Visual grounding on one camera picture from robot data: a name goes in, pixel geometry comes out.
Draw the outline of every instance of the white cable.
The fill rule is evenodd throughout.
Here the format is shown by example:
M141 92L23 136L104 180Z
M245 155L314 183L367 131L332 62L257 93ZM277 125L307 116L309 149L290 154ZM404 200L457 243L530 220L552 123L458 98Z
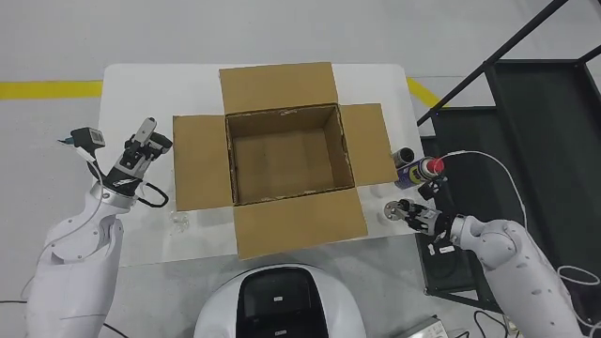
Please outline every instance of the white cable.
M517 200L519 201L519 206L522 209L522 214L524 216L524 229L526 230L526 233L528 234L528 218L526 217L526 207L524 206L524 203L522 202L522 198L519 195L519 191L517 190L517 186L516 183L514 182L514 179L512 178L511 174L509 173L509 170L507 170L507 167L505 167L505 165L503 163L501 163L501 161L497 160L495 157L491 156L490 154L486 154L485 152L482 151L477 151L477 150L457 150L457 151L452 151L442 157L440 157L439 159L442 160L444 158L447 157L452 157L452 156L456 156L459 154L480 154L482 156L488 157L489 159L495 161L496 163L499 164L500 167L503 168L503 170L505 170L505 173L507 174L507 176L509 177L509 180L511 181L511 185L514 187L514 191L516 192L516 196L517 196ZM581 271L591 277L594 278L594 281L592 282L584 282L584 281L579 281L579 280L575 280L573 278L570 277L566 277L565 275L562 275L562 270L564 269L571 269L571 270L577 270L577 271ZM601 284L601 280L599 280L599 277L597 277L596 275L594 275L593 273L589 272L588 270L585 269L581 269L578 267L573 267L571 265L563 265L557 268L557 276L561 279L561 280L566 280L568 282L571 282L573 284L582 284L582 285L589 285L589 286L594 286L594 285L599 285ZM601 321L597 322L595 325L591 325L588 322L584 321L577 313L576 310L574 310L574 307L572 307L572 311L574 312L574 315L576 316L576 319L584 326L591 328L591 332L589 332L589 338L593 338L594 332L598 329L601 329Z
M524 228L526 229L526 231L528 231L528 217L526 216L526 206L524 205L524 203L522 202L522 197L519 195L519 192L517 191L517 186L516 183L514 182L514 179L512 178L511 174L509 173L509 170L507 170L507 167L505 167L505 165L497 160L495 157L491 156L490 154L486 154L482 151L477 151L477 150L457 150L457 151L452 151L451 153L448 153L442 157L440 157L440 159L445 159L447 157L451 157L451 156L456 156L459 154L480 154L481 156L485 156L488 157L489 159L495 161L496 163L499 164L500 167L503 168L503 170L505 170L505 173L507 174L507 176L509 177L509 181L511 181L511 185L514 187L514 191L516 192L516 196L517 196L517 201L519 201L519 207L521 207L522 209L522 215L523 215L523 220L524 220Z
M88 224L90 221L92 221L92 219L96 216L96 213L98 213L98 211L100 210L100 206L102 205L102 194L104 193L104 184L102 183L102 174L100 173L100 170L98 169L98 167L96 167L96 165L94 164L94 157L92 157L85 150L83 150L83 149L80 150L80 149L81 149L80 147L76 147L75 148L77 154L79 154L80 157L82 157L86 162L88 162L90 164L90 166L92 166L92 168L96 172L96 175L98 176L98 182L100 184L100 198L98 200L98 204L96 205L96 209L94 209L94 212L92 213L92 215L90 215L87 218L87 220L85 220L84 223L80 224L73 231L68 232L67 234L63 235L62 237L56 238L56 239L50 241L48 244L46 244L44 246L44 248L42 248L41 252L39 253L38 260L36 261L36 267L38 266L39 260L44 255L44 252L46 252L46 250L48 249L48 247L50 247L53 244L56 244L57 241L62 240L64 238L66 238L66 237L69 237L69 236L75 234L76 232L78 232L79 230L81 230L86 224ZM35 276L36 276L36 274L34 273L34 275L32 275L31 278L29 278L29 281L27 281L27 283L25 284L25 286L21 289L21 294L19 294L19 295L20 295L20 297L21 297L22 300L27 300L27 298L25 297L24 293L25 293L25 290L27 289L27 287L29 286L29 284L31 284L31 281L34 280Z

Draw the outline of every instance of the spray can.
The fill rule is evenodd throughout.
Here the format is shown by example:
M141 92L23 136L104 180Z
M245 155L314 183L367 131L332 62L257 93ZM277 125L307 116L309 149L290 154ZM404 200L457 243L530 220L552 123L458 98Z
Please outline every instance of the spray can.
M398 168L396 170L398 180L394 182L394 185L401 190L405 190L437 177L443 170L444 163L441 159L423 157L418 161Z
M408 147L403 147L393 153L394 166L398 169L415 160L415 153Z

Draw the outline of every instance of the red cap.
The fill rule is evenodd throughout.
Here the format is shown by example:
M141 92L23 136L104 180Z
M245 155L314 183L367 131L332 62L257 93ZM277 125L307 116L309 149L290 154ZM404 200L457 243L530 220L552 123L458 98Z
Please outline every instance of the red cap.
M442 159L435 158L434 160L426 163L425 168L432 174L440 174L442 171L444 171L444 163L442 162Z

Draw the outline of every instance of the white table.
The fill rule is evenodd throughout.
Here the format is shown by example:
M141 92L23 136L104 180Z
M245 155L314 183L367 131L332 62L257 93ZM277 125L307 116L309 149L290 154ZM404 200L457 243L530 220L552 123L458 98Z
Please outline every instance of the white table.
M219 69L246 65L113 65L104 72L100 104L100 130L106 148L97 153L104 172L123 151L123 143L142 121L157 119L157 131L173 137L174 115L223 115ZM341 104L381 103L384 121L396 150L408 146L416 159L423 150L411 106L405 72L396 65L333 65ZM188 228L174 223L175 182L173 151L153 162L146 179L170 197L166 207L136 204L120 216L125 227L121 267L154 264L237 252L233 208L222 207L187 212ZM401 191L392 183L358 188L368 236L380 238L411 234L404 222L383 219L384 205L399 198L424 202L415 188ZM150 201L161 198L148 191Z

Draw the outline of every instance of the clear plastic object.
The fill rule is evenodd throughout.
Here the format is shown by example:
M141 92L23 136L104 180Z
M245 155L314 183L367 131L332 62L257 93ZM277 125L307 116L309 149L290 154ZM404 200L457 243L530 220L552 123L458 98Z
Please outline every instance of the clear plastic object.
M169 218L171 218L171 222L175 227L176 231L182 233L190 227L190 220L188 219L188 213L185 211L175 211L172 210L169 214Z

